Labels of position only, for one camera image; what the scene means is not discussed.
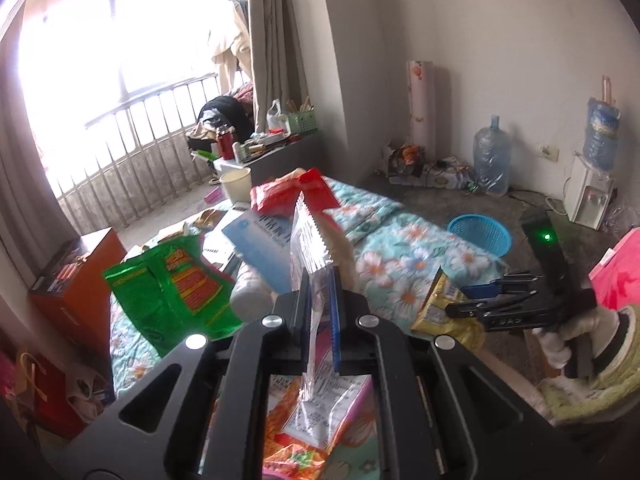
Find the white gloved right hand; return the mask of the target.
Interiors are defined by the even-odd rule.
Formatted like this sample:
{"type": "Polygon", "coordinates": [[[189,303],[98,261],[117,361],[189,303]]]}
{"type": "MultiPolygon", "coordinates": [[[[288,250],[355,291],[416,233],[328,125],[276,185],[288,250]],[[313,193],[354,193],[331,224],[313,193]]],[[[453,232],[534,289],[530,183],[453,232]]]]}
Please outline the white gloved right hand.
{"type": "Polygon", "coordinates": [[[548,364],[562,370],[570,362],[570,342],[587,336],[591,344],[591,359],[598,358],[616,336],[620,328],[620,315],[605,307],[596,307],[574,316],[556,330],[534,328],[533,334],[540,343],[548,364]]]}

